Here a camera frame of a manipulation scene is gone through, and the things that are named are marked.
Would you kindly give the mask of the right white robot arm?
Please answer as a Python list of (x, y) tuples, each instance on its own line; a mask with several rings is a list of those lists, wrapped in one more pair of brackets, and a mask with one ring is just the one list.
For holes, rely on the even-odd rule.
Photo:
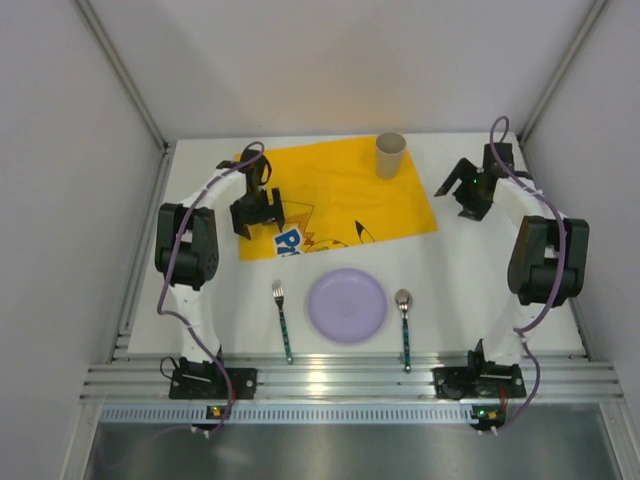
[(509, 299), (470, 352), (473, 379), (488, 369), (511, 374), (530, 334), (553, 309), (581, 293), (590, 226), (562, 214), (528, 172), (515, 168), (510, 143), (485, 145), (480, 167), (460, 159), (435, 195), (448, 193), (462, 207), (460, 217), (479, 222), (497, 206), (518, 228), (507, 265)]

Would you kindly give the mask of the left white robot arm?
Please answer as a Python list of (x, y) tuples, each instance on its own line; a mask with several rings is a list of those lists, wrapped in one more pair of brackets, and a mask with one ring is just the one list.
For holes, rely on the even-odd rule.
[(256, 225), (283, 228), (278, 189), (267, 189), (272, 167), (265, 146), (254, 141), (237, 160), (224, 160), (213, 177), (178, 203), (163, 203), (157, 215), (154, 265), (162, 276), (156, 311), (183, 328), (180, 357), (173, 362), (173, 398), (233, 395), (252, 369), (224, 365), (214, 325), (214, 297), (239, 257), (237, 242)]

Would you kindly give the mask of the yellow cloth placemat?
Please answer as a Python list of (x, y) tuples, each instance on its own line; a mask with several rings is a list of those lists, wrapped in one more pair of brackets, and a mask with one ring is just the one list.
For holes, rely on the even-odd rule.
[(257, 261), (433, 233), (438, 225), (413, 159), (395, 177), (376, 173), (375, 139), (355, 137), (269, 149), (266, 187), (278, 189), (285, 224), (254, 225), (239, 240)]

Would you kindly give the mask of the beige paper cup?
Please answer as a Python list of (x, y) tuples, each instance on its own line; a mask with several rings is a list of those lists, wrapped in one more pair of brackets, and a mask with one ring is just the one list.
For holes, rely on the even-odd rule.
[(406, 151), (406, 139), (397, 132), (384, 132), (375, 139), (376, 173), (379, 178), (394, 178)]

